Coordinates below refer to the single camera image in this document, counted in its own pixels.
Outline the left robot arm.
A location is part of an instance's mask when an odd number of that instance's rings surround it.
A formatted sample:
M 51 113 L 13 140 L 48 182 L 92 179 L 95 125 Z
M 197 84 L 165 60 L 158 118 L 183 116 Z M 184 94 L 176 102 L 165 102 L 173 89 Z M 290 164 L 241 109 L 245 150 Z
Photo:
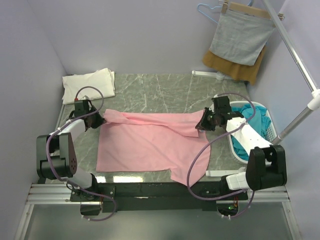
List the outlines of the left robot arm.
M 41 180 L 59 180 L 82 189 L 88 201 L 96 200 L 100 188 L 96 177 L 78 167 L 74 141 L 88 129 L 97 129 L 106 120 L 89 99 L 76 100 L 65 124 L 36 139 L 36 172 Z

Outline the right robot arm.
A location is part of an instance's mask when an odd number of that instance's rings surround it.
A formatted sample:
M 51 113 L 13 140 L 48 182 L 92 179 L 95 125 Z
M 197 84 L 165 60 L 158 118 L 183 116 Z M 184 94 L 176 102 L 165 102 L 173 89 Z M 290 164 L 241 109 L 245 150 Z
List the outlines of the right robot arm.
M 225 130 L 225 135 L 233 136 L 248 154 L 246 170 L 225 175 L 221 178 L 219 193 L 230 200 L 239 190 L 259 191 L 284 186 L 287 183 L 285 149 L 264 139 L 249 121 L 255 117 L 257 109 L 249 102 L 252 115 L 248 118 L 234 111 L 228 96 L 216 95 L 211 107 L 204 109 L 197 130 L 214 131 L 216 127 Z

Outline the pink t shirt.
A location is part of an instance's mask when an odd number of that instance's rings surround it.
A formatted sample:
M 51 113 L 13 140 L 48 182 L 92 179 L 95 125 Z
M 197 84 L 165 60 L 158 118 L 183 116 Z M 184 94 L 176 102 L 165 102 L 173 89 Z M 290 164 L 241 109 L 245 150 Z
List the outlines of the pink t shirt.
M 210 161 L 205 132 L 196 129 L 203 111 L 193 113 L 130 113 L 107 109 L 100 127 L 96 171 L 156 172 L 169 170 L 171 180 L 194 185 Z

